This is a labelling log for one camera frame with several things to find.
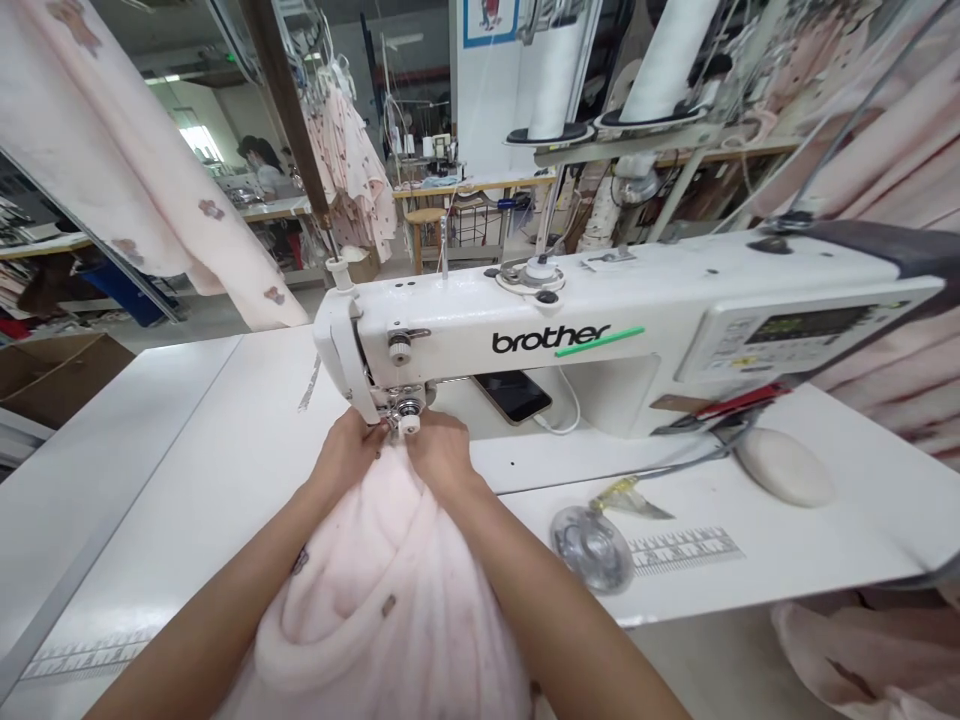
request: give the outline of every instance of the thread spool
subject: thread spool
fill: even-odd
[[[620,122],[641,123],[671,117],[686,97],[687,76],[720,0],[669,0],[633,89],[620,112]]]
[[[534,37],[533,46],[542,43],[544,49],[540,83],[527,133],[529,140],[552,140],[563,135],[580,60],[583,26],[581,18],[571,17],[567,24],[537,33]]]

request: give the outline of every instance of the poster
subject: poster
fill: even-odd
[[[520,0],[463,0],[463,47],[513,42]]]

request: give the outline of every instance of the display screen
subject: display screen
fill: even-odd
[[[794,340],[804,337],[839,335],[850,329],[870,311],[869,305],[836,310],[774,315],[747,340],[748,345],[777,340]]]
[[[550,396],[520,370],[473,377],[500,413],[514,424],[550,407]]]

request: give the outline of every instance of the window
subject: window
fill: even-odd
[[[180,134],[201,161],[223,162],[223,155],[220,154],[206,125],[180,128]]]

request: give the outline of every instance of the control panel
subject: control panel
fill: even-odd
[[[704,316],[676,379],[710,382],[806,372],[879,332],[935,295],[923,277],[848,291],[724,301]]]

